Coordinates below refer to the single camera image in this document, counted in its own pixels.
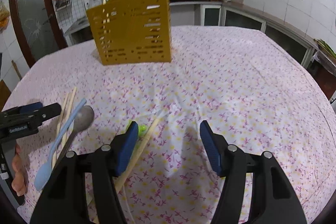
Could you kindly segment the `person's left hand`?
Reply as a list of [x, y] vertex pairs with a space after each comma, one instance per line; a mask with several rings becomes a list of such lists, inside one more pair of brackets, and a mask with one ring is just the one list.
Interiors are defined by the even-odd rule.
[[12, 160], [12, 168], [14, 170], [14, 178], [11, 184], [13, 190], [16, 192], [17, 196], [23, 196], [26, 193], [26, 183], [25, 183], [25, 169], [23, 168], [22, 159], [20, 157], [21, 148], [16, 143], [15, 144], [15, 155]]

